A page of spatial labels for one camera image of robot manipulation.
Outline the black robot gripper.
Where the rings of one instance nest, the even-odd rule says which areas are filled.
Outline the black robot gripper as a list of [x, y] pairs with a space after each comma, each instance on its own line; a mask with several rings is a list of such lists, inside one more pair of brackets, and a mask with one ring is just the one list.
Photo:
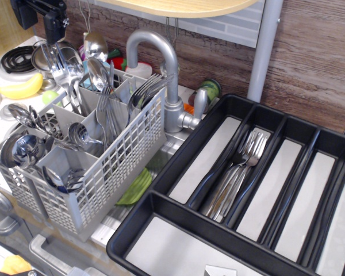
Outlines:
[[65, 38], [69, 25], [67, 6], [64, 1], [11, 0], [19, 25], [27, 30], [38, 23], [38, 14], [43, 16], [45, 36], [49, 45]]

